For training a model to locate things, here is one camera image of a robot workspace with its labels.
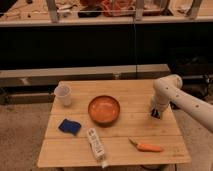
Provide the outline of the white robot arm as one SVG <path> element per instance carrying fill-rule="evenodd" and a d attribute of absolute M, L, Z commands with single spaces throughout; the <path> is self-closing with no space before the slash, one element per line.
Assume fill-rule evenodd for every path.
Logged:
<path fill-rule="evenodd" d="M 161 119 L 170 103 L 189 114 L 203 127 L 213 133 L 213 105 L 181 90 L 182 78 L 172 74 L 153 81 L 154 95 L 151 99 L 151 116 Z"/>

